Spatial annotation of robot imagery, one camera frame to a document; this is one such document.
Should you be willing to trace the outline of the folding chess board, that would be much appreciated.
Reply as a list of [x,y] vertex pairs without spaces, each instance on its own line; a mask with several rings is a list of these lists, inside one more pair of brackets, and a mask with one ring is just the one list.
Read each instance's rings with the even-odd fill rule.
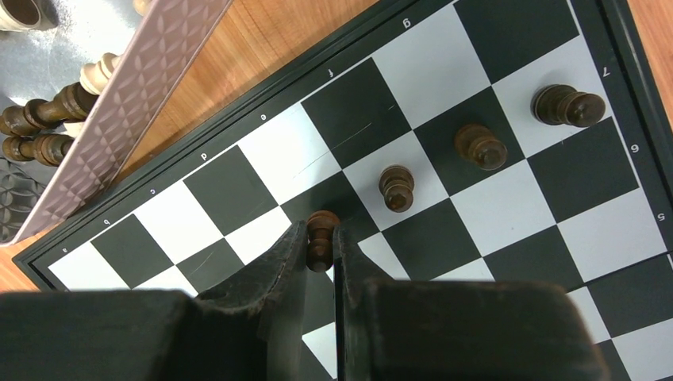
[[46,290],[196,295],[329,210],[407,280],[564,287],[672,377],[672,131],[625,1],[386,1],[30,246]]

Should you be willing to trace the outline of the dark brown chess piece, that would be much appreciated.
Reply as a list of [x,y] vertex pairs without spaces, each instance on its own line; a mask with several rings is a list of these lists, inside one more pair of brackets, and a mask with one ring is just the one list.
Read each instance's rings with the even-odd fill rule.
[[507,147],[485,126],[468,124],[454,136],[458,155],[484,171],[502,167],[508,158]]

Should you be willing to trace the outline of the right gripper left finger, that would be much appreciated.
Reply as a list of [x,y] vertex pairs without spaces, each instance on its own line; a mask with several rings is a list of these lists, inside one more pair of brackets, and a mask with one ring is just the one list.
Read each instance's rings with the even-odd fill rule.
[[191,297],[177,290],[1,296],[4,380],[296,380],[308,234]]

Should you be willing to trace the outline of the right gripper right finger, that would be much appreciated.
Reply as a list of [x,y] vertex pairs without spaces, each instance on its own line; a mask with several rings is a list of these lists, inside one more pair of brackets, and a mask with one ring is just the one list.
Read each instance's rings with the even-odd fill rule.
[[340,380],[607,380],[555,284],[396,280],[333,233]]

